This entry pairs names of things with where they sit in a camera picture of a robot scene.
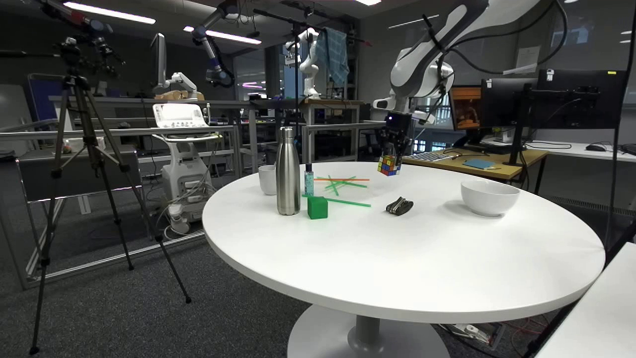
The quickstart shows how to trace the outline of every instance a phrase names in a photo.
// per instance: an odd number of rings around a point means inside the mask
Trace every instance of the gray carpet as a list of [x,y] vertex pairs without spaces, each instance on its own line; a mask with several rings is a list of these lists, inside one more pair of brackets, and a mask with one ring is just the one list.
[[[15,178],[10,166],[0,169],[3,179]],[[2,195],[4,204],[18,207],[11,214],[12,233],[32,242],[19,192],[9,188]],[[104,197],[91,199],[93,213],[89,215],[79,214],[75,200],[69,202],[52,250],[55,269],[121,253]],[[151,245],[144,237],[132,195],[118,192],[116,200],[130,247]],[[41,226],[39,211],[36,223]],[[600,221],[591,226],[600,227]],[[185,304],[161,254],[134,260],[134,271],[119,263],[53,282],[46,287],[38,357],[285,357],[289,333],[309,304],[242,276],[205,241],[174,248],[171,253],[193,298],[191,304]],[[31,345],[38,292],[21,291],[14,276],[12,263],[2,259],[2,358],[27,357]],[[525,320],[511,323],[522,326]],[[541,329],[535,324],[529,328]],[[438,331],[451,357],[486,357]],[[518,357],[511,345],[513,332],[506,329],[497,350],[489,352],[501,358]],[[533,337],[536,335],[516,334],[514,343],[524,352]]]

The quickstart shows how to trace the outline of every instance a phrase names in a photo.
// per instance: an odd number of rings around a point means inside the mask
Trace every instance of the small spray bottle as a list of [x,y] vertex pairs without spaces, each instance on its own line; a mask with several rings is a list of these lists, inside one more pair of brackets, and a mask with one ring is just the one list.
[[311,164],[305,164],[305,195],[314,196],[314,172]]

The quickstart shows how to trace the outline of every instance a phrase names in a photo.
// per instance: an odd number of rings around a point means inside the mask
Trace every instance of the camera tripod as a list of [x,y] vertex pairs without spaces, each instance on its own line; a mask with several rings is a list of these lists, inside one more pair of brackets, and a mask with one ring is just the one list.
[[[42,313],[42,302],[44,295],[44,287],[45,287],[45,279],[46,279],[46,268],[50,264],[51,260],[49,257],[49,250],[51,248],[51,243],[53,241],[53,236],[55,234],[55,225],[53,224],[53,208],[55,207],[55,200],[57,196],[57,184],[58,179],[62,177],[62,171],[64,167],[69,164],[74,158],[76,158],[80,153],[86,151],[88,153],[88,159],[90,162],[91,168],[95,171],[95,177],[99,177],[101,175],[104,181],[104,187],[106,189],[106,193],[108,194],[108,200],[110,202],[111,210],[113,212],[114,223],[117,225],[117,230],[119,237],[121,239],[121,244],[123,246],[126,260],[128,261],[128,269],[133,270],[134,267],[130,260],[130,256],[128,254],[128,246],[126,246],[126,240],[124,239],[123,231],[121,230],[121,219],[117,212],[117,207],[115,205],[113,199],[113,193],[111,191],[110,184],[108,182],[108,177],[106,174],[106,169],[104,167],[105,160],[113,161],[121,170],[121,172],[126,176],[128,183],[130,184],[130,188],[132,192],[135,194],[137,198],[137,202],[139,202],[139,206],[141,207],[142,215],[144,220],[146,221],[148,228],[153,235],[154,239],[161,246],[163,254],[170,265],[172,273],[174,277],[177,279],[181,290],[183,291],[183,296],[186,298],[186,303],[192,302],[188,293],[186,292],[179,275],[170,259],[170,255],[166,251],[163,245],[163,236],[161,234],[157,234],[156,228],[150,220],[150,214],[148,213],[148,209],[144,204],[143,198],[140,195],[137,187],[134,185],[131,177],[130,177],[130,166],[123,162],[121,153],[114,142],[113,136],[104,124],[104,119],[101,117],[99,112],[97,111],[97,106],[95,105],[95,99],[93,95],[90,93],[90,86],[88,84],[88,80],[85,77],[82,77],[79,72],[79,67],[87,67],[89,64],[86,60],[81,56],[81,51],[77,47],[77,42],[73,38],[67,38],[65,42],[59,45],[61,50],[61,58],[64,60],[67,65],[67,76],[64,77],[62,83],[62,108],[60,111],[60,122],[57,129],[57,139],[55,141],[55,160],[54,167],[51,171],[51,177],[53,178],[53,187],[51,191],[49,207],[48,207],[48,216],[47,216],[47,228],[46,228],[46,238],[44,245],[41,250],[40,257],[40,265],[41,265],[41,278],[39,283],[39,294],[38,294],[38,308],[36,311],[36,321],[33,331],[33,342],[31,345],[31,350],[29,354],[33,355],[39,352],[38,344],[38,332],[39,332],[39,323],[40,316]],[[76,109],[69,108],[69,96],[71,91],[75,95],[75,99],[77,102]],[[90,108],[88,104],[90,103],[90,107],[97,115],[97,120],[99,121],[99,125],[104,130],[104,134],[106,136],[106,141],[111,145],[113,150],[113,155],[107,153],[105,150],[99,148],[97,143],[97,137],[95,135],[95,129],[93,128],[93,123],[90,115]],[[64,124],[67,120],[67,114],[69,110],[76,111],[80,117],[80,122],[83,131],[83,148],[75,153],[72,157],[70,157],[65,162],[62,162],[62,144],[64,139]]]

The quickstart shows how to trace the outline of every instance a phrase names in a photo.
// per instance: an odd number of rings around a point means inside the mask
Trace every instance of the hanging towel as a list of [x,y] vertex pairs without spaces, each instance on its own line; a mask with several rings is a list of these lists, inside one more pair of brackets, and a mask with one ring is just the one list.
[[349,76],[347,65],[347,35],[343,32],[326,28],[318,36],[316,43],[318,60],[329,68],[329,73],[336,85],[344,86]]

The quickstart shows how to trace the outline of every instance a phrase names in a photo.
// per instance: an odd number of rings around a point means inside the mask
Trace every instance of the rubik's cube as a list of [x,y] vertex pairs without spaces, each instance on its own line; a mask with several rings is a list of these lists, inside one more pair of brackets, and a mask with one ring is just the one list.
[[402,163],[398,163],[393,155],[381,157],[378,163],[378,171],[386,176],[398,175],[401,168]]

